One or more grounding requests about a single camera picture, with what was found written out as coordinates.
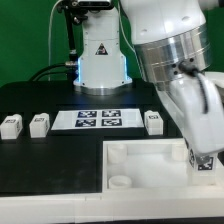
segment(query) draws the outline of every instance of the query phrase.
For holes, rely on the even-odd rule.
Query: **black platform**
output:
[[[118,108],[137,108],[142,118],[145,111],[158,111],[164,120],[164,135],[148,136],[145,128],[123,128],[49,131],[46,139],[30,138],[29,123],[35,114],[48,113],[53,125],[58,111],[61,110]],[[67,81],[7,84],[0,88],[0,122],[13,114],[22,115],[24,129],[17,140],[0,140],[1,197],[101,192],[103,141],[181,137],[175,123],[161,105],[154,86],[142,80],[134,80],[131,90],[113,96],[77,93]],[[224,221],[223,219],[148,221],[148,223],[180,222],[223,223]]]

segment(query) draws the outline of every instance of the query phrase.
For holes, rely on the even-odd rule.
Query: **white cylinder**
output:
[[[109,189],[127,189],[132,187],[132,180],[127,176],[113,176],[109,179]]]

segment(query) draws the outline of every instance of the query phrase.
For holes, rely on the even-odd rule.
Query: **printed marker sheet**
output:
[[[139,109],[59,111],[52,130],[144,127]]]

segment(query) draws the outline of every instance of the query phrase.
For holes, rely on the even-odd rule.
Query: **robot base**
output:
[[[126,90],[130,90],[130,89],[132,89],[132,81],[115,88],[88,88],[86,86],[76,85],[76,83],[74,82],[75,91],[89,94],[89,95],[94,95],[94,96],[109,96],[109,95],[114,95],[114,94],[124,92]]]

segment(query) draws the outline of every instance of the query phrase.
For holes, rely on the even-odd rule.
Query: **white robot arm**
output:
[[[206,163],[210,154],[224,150],[224,113],[216,87],[200,73],[211,63],[201,8],[211,9],[223,2],[120,2],[131,23],[142,78],[155,84],[198,163]]]

